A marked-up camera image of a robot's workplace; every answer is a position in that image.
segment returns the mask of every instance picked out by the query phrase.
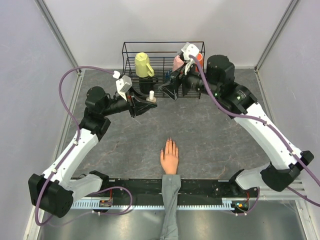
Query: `yellow pitcher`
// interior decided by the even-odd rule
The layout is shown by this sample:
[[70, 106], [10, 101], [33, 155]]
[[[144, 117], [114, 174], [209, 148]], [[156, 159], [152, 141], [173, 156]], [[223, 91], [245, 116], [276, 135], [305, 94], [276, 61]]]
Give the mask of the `yellow pitcher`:
[[146, 53], [139, 52], [134, 59], [135, 73], [139, 78], [153, 77], [155, 71], [150, 66], [150, 60]]

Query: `pink cup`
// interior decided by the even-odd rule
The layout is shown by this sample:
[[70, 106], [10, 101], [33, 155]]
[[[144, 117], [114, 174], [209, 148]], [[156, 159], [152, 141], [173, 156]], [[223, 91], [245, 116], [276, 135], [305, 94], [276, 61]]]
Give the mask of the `pink cup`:
[[173, 68], [172, 71], [177, 70], [178, 68], [180, 68], [182, 65], [184, 64], [184, 61], [181, 60], [181, 58], [178, 56], [176, 56], [173, 60]]

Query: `red wire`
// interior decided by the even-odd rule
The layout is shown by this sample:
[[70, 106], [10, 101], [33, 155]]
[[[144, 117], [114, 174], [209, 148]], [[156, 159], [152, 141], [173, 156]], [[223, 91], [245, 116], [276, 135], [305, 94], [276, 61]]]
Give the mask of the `red wire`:
[[245, 201], [245, 203], [244, 204], [246, 204], [247, 202], [249, 202], [249, 198], [250, 198], [250, 195], [249, 195], [249, 192], [246, 192], [246, 201]]

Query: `gray sleeve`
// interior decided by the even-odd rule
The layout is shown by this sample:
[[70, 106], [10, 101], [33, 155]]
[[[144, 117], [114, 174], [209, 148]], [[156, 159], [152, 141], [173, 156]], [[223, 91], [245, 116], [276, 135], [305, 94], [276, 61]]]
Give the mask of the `gray sleeve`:
[[165, 209], [165, 217], [161, 231], [160, 240], [177, 240], [177, 204], [178, 192], [181, 187], [179, 175], [163, 175], [162, 177], [162, 198]]

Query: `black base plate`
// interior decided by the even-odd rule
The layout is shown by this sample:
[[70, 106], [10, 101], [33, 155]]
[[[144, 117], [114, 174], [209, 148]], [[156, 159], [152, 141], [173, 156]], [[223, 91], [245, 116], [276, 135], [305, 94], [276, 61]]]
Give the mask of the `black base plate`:
[[[133, 196], [134, 206], [162, 206], [163, 199], [161, 193], [161, 179], [146, 178], [110, 178], [103, 183], [101, 189], [109, 187], [124, 187], [128, 189]], [[220, 205], [222, 198], [247, 198], [249, 192], [250, 197], [257, 197], [257, 191], [254, 188], [246, 191], [239, 189], [235, 184], [228, 180], [213, 179], [182, 179], [181, 188], [179, 190], [178, 205], [179, 206], [197, 206], [197, 205]], [[97, 197], [109, 197], [110, 193], [102, 193]], [[112, 191], [113, 205], [128, 205], [130, 197], [125, 191]]]

